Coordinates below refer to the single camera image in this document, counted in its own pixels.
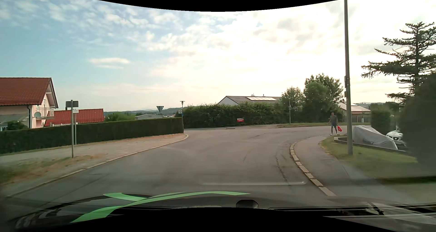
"yield sign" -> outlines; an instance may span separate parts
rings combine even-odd
[[[157,106],[157,110],[159,110],[160,114],[162,113],[162,109],[163,109],[163,106]]]

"man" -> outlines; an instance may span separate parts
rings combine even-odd
[[[330,136],[333,135],[333,127],[334,127],[334,129],[336,130],[336,135],[338,135],[338,134],[337,134],[337,116],[334,115],[333,112],[331,113],[331,116],[330,116],[328,122],[329,122],[329,124],[330,124],[330,126],[331,126],[331,134],[330,134]]]

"road edge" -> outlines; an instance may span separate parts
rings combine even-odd
[[[134,154],[137,154],[137,153],[140,153],[140,152],[144,152],[144,151],[149,151],[149,150],[152,150],[152,149],[155,149],[155,148],[159,148],[159,147],[162,147],[162,146],[166,146],[166,145],[169,145],[169,144],[172,144],[172,143],[177,143],[177,142],[183,141],[183,140],[185,140],[185,139],[187,139],[187,138],[189,137],[188,134],[186,134],[186,133],[183,133],[183,134],[185,134],[186,136],[185,136],[183,139],[181,139],[181,140],[177,140],[177,141],[174,141],[174,142],[171,142],[171,143],[167,143],[167,144],[164,144],[164,145],[160,145],[160,146],[156,146],[156,147],[148,148],[148,149],[145,149],[145,150],[142,150],[142,151],[137,151],[137,152],[129,153],[129,154],[127,154],[127,155],[123,155],[123,156],[120,156],[120,157],[117,157],[117,158],[113,158],[113,159],[111,159],[111,160],[107,160],[107,161],[104,161],[104,162],[98,163],[98,164],[96,164],[96,165],[92,165],[92,166],[87,167],[87,168],[79,169],[79,170],[74,171],[74,172],[72,172],[72,173],[68,173],[68,174],[66,174],[66,175],[62,175],[62,176],[60,176],[60,177],[58,177],[58,178],[50,179],[49,181],[46,181],[46,182],[44,182],[44,183],[42,183],[42,184],[38,184],[38,185],[33,186],[33,187],[31,187],[31,188],[28,188],[28,189],[26,189],[26,190],[22,190],[22,191],[19,191],[19,192],[13,193],[13,194],[11,194],[11,195],[5,195],[4,198],[10,198],[10,197],[12,197],[12,196],[14,196],[14,195],[22,194],[22,193],[24,193],[24,192],[27,192],[27,191],[30,191],[30,190],[36,189],[36,188],[38,188],[38,187],[40,187],[40,186],[47,185],[47,184],[49,184],[49,183],[52,183],[52,182],[58,181],[58,180],[60,180],[60,179],[66,178],[66,177],[68,177],[68,176],[71,176],[71,175],[73,175],[73,174],[76,174],[76,173],[78,173],[78,172],[81,172],[81,171],[84,171],[84,170],[87,170],[87,169],[90,169],[90,168],[94,168],[94,167],[96,167],[96,166],[99,166],[99,165],[102,165],[102,164],[105,164],[105,163],[111,162],[111,161],[113,161],[113,160],[117,160],[117,159],[120,159],[120,158],[123,158],[123,157],[127,157],[127,156],[130,156],[130,155],[134,155]]]
[[[301,161],[298,159],[297,155],[295,154],[295,149],[294,146],[295,144],[297,144],[298,142],[301,142],[303,140],[307,140],[309,138],[305,138],[299,141],[294,142],[293,144],[291,144],[291,147],[289,147],[289,152],[295,162],[295,164],[298,166],[298,168],[300,168],[300,170],[306,175],[306,177],[315,185],[317,186],[324,194],[328,195],[328,196],[336,196],[335,193],[333,193],[331,190],[329,190],[328,188],[326,188],[321,182],[318,181],[318,179],[316,179],[312,173],[309,172],[309,170],[307,168],[305,168],[303,166],[303,164],[301,163]]]

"covered car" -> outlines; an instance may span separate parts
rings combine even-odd
[[[394,140],[379,133],[370,126],[355,126],[353,128],[353,142],[375,147],[398,150]]]
[[[386,134],[386,136],[392,138],[395,144],[406,146],[406,143],[403,141],[403,134],[399,130],[390,131]]]

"t-shirt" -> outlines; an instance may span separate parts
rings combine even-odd
[[[330,116],[330,124],[337,124],[337,116]]]

